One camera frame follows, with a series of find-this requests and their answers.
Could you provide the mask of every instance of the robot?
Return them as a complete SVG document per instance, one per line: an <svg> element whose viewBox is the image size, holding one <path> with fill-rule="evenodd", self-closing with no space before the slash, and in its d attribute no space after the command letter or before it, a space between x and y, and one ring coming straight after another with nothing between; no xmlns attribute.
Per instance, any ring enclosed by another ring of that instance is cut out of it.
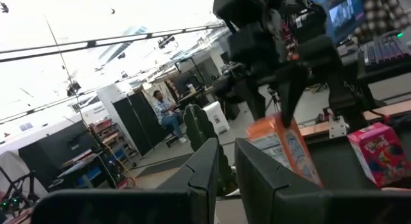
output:
<svg viewBox="0 0 411 224"><path fill-rule="evenodd" d="M229 58L244 65L216 84L218 97L234 103L246 101L257 120L265 117L265 98L258 87L269 85L280 95L281 119L287 128L304 89L327 83L335 119L342 116L352 130L367 126L360 99L346 87L338 51L325 35L327 15L319 4L311 0L214 0L213 13L232 33L227 39Z"/></svg>

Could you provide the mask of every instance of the plaid shirt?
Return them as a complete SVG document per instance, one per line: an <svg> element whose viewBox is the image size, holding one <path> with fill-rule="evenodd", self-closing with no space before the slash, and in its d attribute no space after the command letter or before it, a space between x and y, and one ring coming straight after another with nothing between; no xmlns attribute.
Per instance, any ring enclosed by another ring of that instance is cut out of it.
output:
<svg viewBox="0 0 411 224"><path fill-rule="evenodd" d="M363 0L366 22L354 30L359 43L372 40L392 30L404 30L410 25L398 0Z"/></svg>
<svg viewBox="0 0 411 224"><path fill-rule="evenodd" d="M157 115L157 119L159 120L159 124L161 125L161 120L164 117L168 117L170 115L170 111L167 112L161 112L163 110L169 109L171 107L171 103L164 99L162 102L156 101L154 103L154 112L155 115Z"/></svg>

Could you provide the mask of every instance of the backlit keyboard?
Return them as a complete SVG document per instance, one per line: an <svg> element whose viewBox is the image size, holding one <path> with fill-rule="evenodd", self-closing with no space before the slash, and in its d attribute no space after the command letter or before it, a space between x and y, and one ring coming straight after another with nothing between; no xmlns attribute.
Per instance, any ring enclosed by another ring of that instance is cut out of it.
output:
<svg viewBox="0 0 411 224"><path fill-rule="evenodd" d="M404 60L411 60L411 52L396 36L383 37L363 47L365 70L376 71Z"/></svg>

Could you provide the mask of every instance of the black partition panel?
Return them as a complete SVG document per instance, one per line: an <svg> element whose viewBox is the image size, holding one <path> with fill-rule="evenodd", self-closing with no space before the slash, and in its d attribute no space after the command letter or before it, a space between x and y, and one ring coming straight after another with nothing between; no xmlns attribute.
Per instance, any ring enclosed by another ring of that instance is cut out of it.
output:
<svg viewBox="0 0 411 224"><path fill-rule="evenodd" d="M139 119L134 112L128 98L121 99L113 103L114 108L117 110L119 117L121 118L124 126L126 127L128 133L136 144L141 156L146 155L153 146L147 139L143 126L141 125Z"/></svg>
<svg viewBox="0 0 411 224"><path fill-rule="evenodd" d="M138 115L150 143L155 146L167 136L158 122L155 112L142 92L129 96L131 105Z"/></svg>
<svg viewBox="0 0 411 224"><path fill-rule="evenodd" d="M19 156L47 189L62 172L62 164L79 156L96 142L82 121L19 149Z"/></svg>

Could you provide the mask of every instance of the pole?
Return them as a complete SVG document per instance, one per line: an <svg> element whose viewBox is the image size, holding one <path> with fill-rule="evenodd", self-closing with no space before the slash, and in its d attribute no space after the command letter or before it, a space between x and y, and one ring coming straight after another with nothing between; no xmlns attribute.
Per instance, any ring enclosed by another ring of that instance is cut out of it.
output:
<svg viewBox="0 0 411 224"><path fill-rule="evenodd" d="M174 64L174 67L177 69L177 71L179 72L179 74L181 74L181 70L180 70L179 66L177 65L177 63Z"/></svg>
<svg viewBox="0 0 411 224"><path fill-rule="evenodd" d="M201 74L200 70L197 67L197 64L195 64L193 57L190 57L190 60L192 61L192 63L194 64L195 69L197 70L197 72L199 73L201 80L203 81L203 83L205 84L205 86L207 86L207 82L204 80L203 74Z"/></svg>

